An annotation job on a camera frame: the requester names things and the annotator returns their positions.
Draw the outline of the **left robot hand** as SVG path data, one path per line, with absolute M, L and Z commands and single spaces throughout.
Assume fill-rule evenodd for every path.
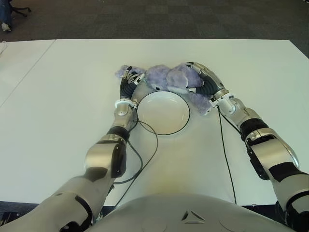
M 132 71 L 132 66 L 128 66 L 121 76 L 121 83 L 119 87 L 119 94 L 121 99 L 132 99 L 132 96 L 145 78 L 145 72 Z

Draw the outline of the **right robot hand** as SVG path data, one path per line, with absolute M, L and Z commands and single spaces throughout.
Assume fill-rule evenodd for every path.
M 198 74 L 201 86 L 188 86 L 189 92 L 209 96 L 218 99 L 229 93 L 220 78 L 205 65 L 198 62 L 187 62 L 186 66 Z

